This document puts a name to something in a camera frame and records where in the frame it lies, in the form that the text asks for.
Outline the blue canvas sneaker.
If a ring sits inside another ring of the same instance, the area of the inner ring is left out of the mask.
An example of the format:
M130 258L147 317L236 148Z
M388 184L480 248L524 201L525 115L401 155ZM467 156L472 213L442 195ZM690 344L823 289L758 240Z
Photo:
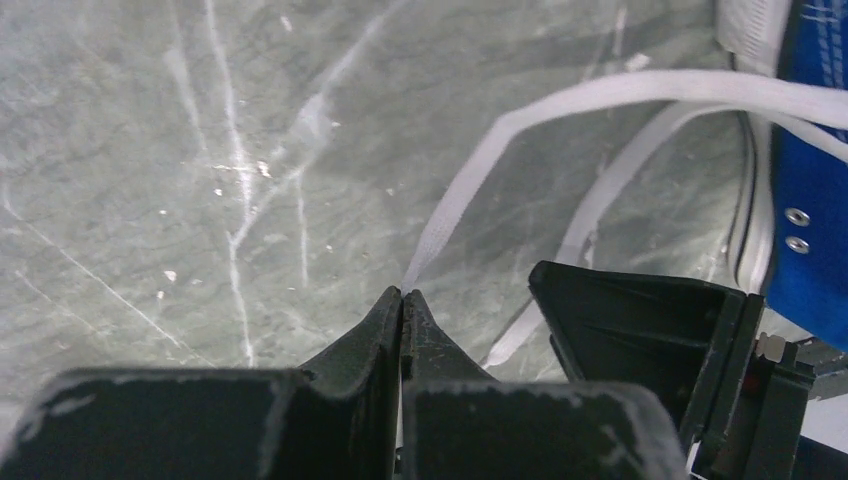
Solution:
M847 87L844 1L720 1L718 43L733 67ZM847 349L847 164L753 114L728 262L738 286L824 343Z

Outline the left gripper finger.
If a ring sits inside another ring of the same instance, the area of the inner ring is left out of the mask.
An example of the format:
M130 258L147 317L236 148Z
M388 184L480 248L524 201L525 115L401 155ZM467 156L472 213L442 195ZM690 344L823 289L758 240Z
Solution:
M389 479L402 297L282 369L57 375L1 451L5 479Z

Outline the white shoelace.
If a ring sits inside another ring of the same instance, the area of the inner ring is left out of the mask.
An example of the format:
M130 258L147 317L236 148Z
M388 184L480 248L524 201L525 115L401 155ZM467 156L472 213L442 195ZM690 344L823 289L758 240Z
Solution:
M363 263L400 285L452 178L501 115L572 84L573 71L486 79L417 74L385 112L396 131L390 219ZM538 326L501 352L531 303L539 261L744 285L744 191L753 179L743 118L653 101L532 126L502 153L444 249L414 287L438 322L502 380L563 378Z

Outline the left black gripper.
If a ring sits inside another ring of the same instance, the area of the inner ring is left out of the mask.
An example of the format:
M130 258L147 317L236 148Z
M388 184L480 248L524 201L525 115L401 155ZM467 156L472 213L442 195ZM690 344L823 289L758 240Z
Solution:
M619 382L498 381L411 291L404 478L683 479L678 435L703 479L846 477L846 454L801 427L815 394L846 392L847 357L762 332L761 296L549 261L529 288L567 378Z

